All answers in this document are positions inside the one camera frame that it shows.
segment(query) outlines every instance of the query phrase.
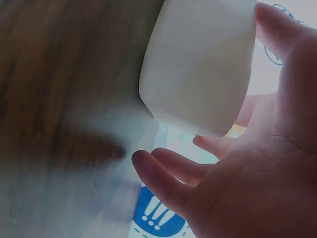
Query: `blue circle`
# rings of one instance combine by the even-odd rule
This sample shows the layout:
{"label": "blue circle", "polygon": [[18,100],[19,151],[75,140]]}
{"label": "blue circle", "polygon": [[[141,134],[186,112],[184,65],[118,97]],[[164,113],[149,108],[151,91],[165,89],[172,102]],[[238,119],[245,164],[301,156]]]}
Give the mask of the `blue circle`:
{"label": "blue circle", "polygon": [[264,50],[265,50],[267,57],[270,59],[270,61],[272,61],[274,64],[279,65],[279,66],[283,65],[283,62],[282,62],[280,57],[275,55],[272,51],[270,51],[265,46],[264,46]]}
{"label": "blue circle", "polygon": [[184,227],[186,221],[177,214],[170,218],[166,223],[159,226],[160,220],[169,211],[169,209],[166,209],[164,212],[162,212],[162,214],[157,217],[157,219],[152,219],[153,214],[161,205],[161,203],[157,204],[157,206],[152,209],[148,216],[145,216],[145,210],[154,196],[155,195],[151,193],[147,187],[142,187],[137,208],[134,213],[134,222],[141,229],[156,237],[171,237],[179,233]]}
{"label": "blue circle", "polygon": [[290,16],[290,17],[292,17],[292,18],[295,18],[295,17],[293,16],[293,14],[291,14],[291,12],[290,12],[289,10],[287,10],[285,7],[283,7],[282,5],[280,5],[280,4],[274,4],[273,6],[276,7],[277,9],[280,9],[281,11],[283,11],[286,15],[288,15],[288,16]]}

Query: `hand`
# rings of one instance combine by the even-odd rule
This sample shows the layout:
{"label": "hand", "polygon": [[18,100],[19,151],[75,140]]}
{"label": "hand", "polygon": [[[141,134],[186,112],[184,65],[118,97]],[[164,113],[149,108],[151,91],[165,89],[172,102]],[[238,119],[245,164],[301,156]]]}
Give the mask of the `hand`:
{"label": "hand", "polygon": [[258,39],[284,63],[279,89],[246,98],[240,138],[194,139],[220,161],[165,149],[133,156],[144,184],[198,238],[317,236],[317,31],[262,3],[257,21]]}

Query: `finger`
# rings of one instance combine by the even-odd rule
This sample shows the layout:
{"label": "finger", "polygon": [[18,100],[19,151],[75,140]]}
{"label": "finger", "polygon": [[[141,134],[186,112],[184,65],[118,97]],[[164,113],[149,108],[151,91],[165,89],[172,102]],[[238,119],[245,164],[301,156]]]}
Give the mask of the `finger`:
{"label": "finger", "polygon": [[155,149],[152,155],[173,176],[189,186],[197,186],[212,165],[201,165],[173,151],[163,148]]}
{"label": "finger", "polygon": [[252,117],[256,104],[265,96],[266,95],[247,96],[235,123],[239,126],[247,127]]}
{"label": "finger", "polygon": [[264,3],[257,5],[257,38],[278,57],[285,57],[292,45],[309,28]]}
{"label": "finger", "polygon": [[185,218],[185,209],[192,187],[182,184],[146,151],[135,152],[132,163],[140,179],[169,209]]}
{"label": "finger", "polygon": [[222,138],[196,136],[193,140],[194,144],[215,155],[222,160],[228,153],[231,144],[235,139],[228,136]]}

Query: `blue line drawing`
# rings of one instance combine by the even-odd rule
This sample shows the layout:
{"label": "blue line drawing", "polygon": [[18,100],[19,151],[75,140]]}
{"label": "blue line drawing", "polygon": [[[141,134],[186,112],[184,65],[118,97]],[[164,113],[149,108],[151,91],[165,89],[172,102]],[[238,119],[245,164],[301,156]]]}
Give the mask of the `blue line drawing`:
{"label": "blue line drawing", "polygon": [[141,229],[156,237],[171,237],[179,233],[186,223],[166,208],[147,187],[141,188],[133,220]]}
{"label": "blue line drawing", "polygon": [[[293,14],[287,10],[287,8],[283,7],[282,5],[280,4],[274,4],[273,5],[274,7],[280,9],[281,11],[283,11],[286,15],[292,17],[295,19],[295,17],[293,16]],[[307,26],[309,27],[309,25],[307,25],[306,23],[304,23],[303,21],[300,21],[300,20],[297,20],[299,23],[301,23],[302,25],[304,26]],[[270,59],[270,61],[272,61],[274,64],[276,65],[279,65],[279,66],[282,66],[283,65],[283,62],[281,60],[280,57],[278,57],[277,55],[275,55],[272,51],[270,51],[267,47],[264,46],[264,51],[267,55],[267,57]]]}

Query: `wooden surface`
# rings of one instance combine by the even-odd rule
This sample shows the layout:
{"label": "wooden surface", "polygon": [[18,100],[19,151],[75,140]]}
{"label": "wooden surface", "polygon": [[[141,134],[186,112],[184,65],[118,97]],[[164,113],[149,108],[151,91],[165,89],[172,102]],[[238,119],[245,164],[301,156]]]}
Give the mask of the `wooden surface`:
{"label": "wooden surface", "polygon": [[0,238],[126,238],[163,0],[0,0]]}

